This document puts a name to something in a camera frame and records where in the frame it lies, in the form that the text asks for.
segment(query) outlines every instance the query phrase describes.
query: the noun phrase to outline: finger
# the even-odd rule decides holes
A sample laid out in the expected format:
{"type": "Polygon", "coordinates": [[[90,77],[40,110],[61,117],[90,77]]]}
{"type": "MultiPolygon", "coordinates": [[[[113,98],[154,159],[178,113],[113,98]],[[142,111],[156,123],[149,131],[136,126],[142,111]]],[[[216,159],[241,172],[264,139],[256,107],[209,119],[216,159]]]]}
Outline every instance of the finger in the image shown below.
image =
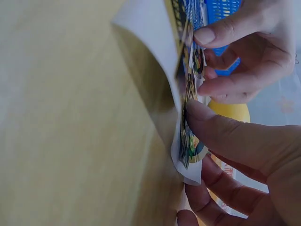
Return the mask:
{"type": "Polygon", "coordinates": [[[241,8],[231,16],[194,32],[194,41],[206,48],[219,48],[258,32],[261,18],[257,13],[241,8]]]}
{"type": "Polygon", "coordinates": [[[187,103],[192,132],[214,153],[268,176],[291,161],[301,127],[270,127],[242,123],[216,115],[198,101],[187,103]]]}
{"type": "Polygon", "coordinates": [[[289,59],[265,61],[253,70],[211,79],[199,87],[202,96],[249,93],[258,91],[291,73],[289,59]]]}
{"type": "Polygon", "coordinates": [[[229,104],[244,104],[244,103],[248,103],[250,100],[252,100],[258,93],[259,93],[259,91],[224,94],[224,95],[211,96],[211,99],[213,99],[216,102],[219,102],[222,104],[228,104],[228,105],[229,104]]]}
{"type": "Polygon", "coordinates": [[[244,186],[234,180],[206,156],[202,161],[202,179],[217,197],[231,208],[250,215],[258,202],[267,194],[244,186]]]}
{"type": "Polygon", "coordinates": [[[180,210],[177,216],[178,226],[198,226],[198,220],[190,210],[180,210]]]}
{"type": "Polygon", "coordinates": [[[221,56],[217,56],[212,49],[205,49],[206,63],[209,67],[219,70],[227,70],[238,59],[237,54],[229,46],[221,56]]]}
{"type": "Polygon", "coordinates": [[[185,185],[191,209],[207,226],[238,226],[245,220],[229,215],[210,197],[205,183],[200,186],[185,185]]]}
{"type": "Polygon", "coordinates": [[[224,163],[236,168],[238,171],[240,171],[242,174],[246,175],[248,178],[251,178],[251,179],[261,182],[263,184],[267,183],[267,177],[264,176],[262,173],[260,173],[258,170],[255,170],[246,165],[226,159],[226,158],[222,157],[221,155],[218,155],[218,154],[214,154],[214,155],[217,158],[219,158],[220,160],[222,160],[224,163]]]}
{"type": "Polygon", "coordinates": [[[215,70],[212,67],[206,66],[205,67],[205,74],[204,74],[205,80],[215,79],[218,77],[215,70]]]}

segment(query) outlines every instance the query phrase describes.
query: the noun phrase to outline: blue plastic object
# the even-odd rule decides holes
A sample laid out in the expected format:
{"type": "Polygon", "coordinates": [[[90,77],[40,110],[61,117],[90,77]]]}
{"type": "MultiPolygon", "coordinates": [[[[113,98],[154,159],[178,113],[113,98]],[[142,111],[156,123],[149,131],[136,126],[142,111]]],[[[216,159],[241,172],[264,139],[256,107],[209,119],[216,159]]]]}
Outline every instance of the blue plastic object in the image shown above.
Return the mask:
{"type": "MultiPolygon", "coordinates": [[[[238,11],[240,6],[240,0],[207,0],[207,15],[208,23],[214,23],[220,19],[229,16],[238,11]]],[[[220,56],[222,52],[227,48],[215,48],[216,55],[220,56]]],[[[229,76],[231,72],[237,67],[239,60],[235,62],[228,70],[215,70],[218,75],[229,76]]]]}

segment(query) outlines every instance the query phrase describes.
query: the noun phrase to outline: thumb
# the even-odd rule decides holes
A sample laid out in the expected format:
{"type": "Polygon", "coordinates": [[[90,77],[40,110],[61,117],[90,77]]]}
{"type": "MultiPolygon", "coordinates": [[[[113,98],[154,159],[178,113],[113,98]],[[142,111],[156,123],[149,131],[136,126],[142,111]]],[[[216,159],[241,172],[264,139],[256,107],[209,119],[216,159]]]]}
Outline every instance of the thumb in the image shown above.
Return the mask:
{"type": "Polygon", "coordinates": [[[231,16],[194,32],[194,41],[206,48],[219,48],[260,30],[261,16],[241,8],[231,16]]]}
{"type": "Polygon", "coordinates": [[[270,127],[216,115],[202,103],[187,103],[187,122],[210,150],[268,176],[289,162],[298,147],[298,126],[270,127]]]}

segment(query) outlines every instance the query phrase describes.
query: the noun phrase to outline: wood grain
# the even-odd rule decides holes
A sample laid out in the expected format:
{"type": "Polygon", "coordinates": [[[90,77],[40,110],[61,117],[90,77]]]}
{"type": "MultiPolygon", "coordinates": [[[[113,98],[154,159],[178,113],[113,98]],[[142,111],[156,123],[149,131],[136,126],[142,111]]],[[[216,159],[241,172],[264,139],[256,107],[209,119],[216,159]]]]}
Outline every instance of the wood grain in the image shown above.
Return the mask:
{"type": "Polygon", "coordinates": [[[123,0],[0,1],[0,224],[174,225],[176,113],[123,0]]]}

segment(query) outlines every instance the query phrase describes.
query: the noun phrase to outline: hand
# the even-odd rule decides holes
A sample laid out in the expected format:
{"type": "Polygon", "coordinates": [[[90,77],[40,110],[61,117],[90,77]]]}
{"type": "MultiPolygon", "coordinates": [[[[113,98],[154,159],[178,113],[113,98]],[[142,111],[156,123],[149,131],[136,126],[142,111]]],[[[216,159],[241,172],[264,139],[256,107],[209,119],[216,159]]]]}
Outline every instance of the hand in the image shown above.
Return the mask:
{"type": "MultiPolygon", "coordinates": [[[[191,130],[217,157],[269,188],[267,194],[240,184],[207,156],[201,185],[185,185],[195,214],[207,226],[300,226],[301,127],[238,122],[194,100],[188,102],[187,112],[191,130]],[[227,214],[207,188],[248,218],[227,214]]],[[[178,213],[178,226],[197,225],[191,211],[178,213]]]]}
{"type": "Polygon", "coordinates": [[[292,73],[295,34],[291,0],[245,0],[235,14],[194,33],[205,50],[205,83],[198,92],[225,104],[246,103],[262,88],[292,73]],[[221,56],[209,48],[229,47],[221,56]],[[218,77],[240,58],[230,77],[218,77]]]}

